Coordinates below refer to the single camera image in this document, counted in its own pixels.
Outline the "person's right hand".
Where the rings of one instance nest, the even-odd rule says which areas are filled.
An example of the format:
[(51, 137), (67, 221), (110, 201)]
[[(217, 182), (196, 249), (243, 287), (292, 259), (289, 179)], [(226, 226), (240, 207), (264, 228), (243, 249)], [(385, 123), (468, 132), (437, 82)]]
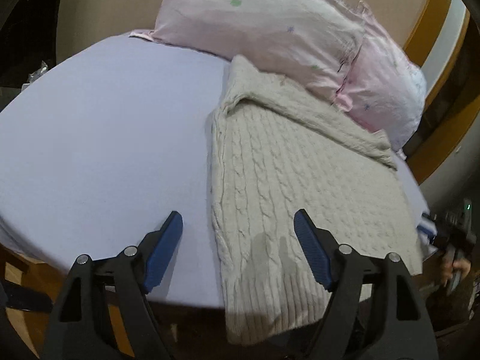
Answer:
[(439, 283), (445, 287), (455, 273), (460, 272), (460, 279), (463, 280), (471, 269), (471, 261), (468, 258), (452, 260), (447, 255), (442, 256), (439, 265)]

